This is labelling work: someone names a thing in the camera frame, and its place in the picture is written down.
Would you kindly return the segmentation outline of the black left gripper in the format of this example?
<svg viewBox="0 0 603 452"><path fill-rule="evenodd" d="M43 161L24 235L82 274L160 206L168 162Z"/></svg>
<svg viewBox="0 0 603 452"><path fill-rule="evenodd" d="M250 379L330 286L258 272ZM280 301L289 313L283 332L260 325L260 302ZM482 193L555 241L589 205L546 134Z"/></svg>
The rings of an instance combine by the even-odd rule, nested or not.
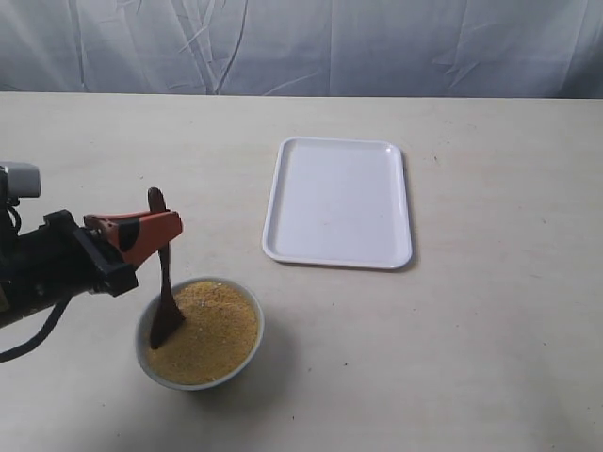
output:
<svg viewBox="0 0 603 452"><path fill-rule="evenodd" d="M84 225L106 230L111 245L66 210L46 215L38 229L22 235L12 212L1 212L3 327L85 292L118 297L133 290L136 268L183 232L180 215L170 210L88 214Z"/></svg>

